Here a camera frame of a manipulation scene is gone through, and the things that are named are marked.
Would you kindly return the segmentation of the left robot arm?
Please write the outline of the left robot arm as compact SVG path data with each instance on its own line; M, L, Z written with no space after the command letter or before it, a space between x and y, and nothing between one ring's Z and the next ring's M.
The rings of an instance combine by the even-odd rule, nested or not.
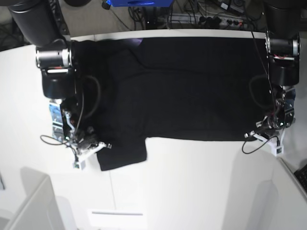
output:
M285 130L295 121L295 86L300 76L300 23L305 0L262 1L266 32L267 64L263 64L272 102L262 106L264 118L256 130L245 134L268 145L275 157L284 153Z

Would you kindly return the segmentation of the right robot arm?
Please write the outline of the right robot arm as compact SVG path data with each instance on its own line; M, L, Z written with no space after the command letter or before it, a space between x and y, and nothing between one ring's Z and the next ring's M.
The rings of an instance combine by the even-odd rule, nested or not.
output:
M73 152L75 169L111 144L98 140L88 119L101 101L101 85L91 75L81 75L76 41L60 30L48 0L2 0L25 38L35 45L35 62L42 75L43 94L50 99L52 136L56 145Z

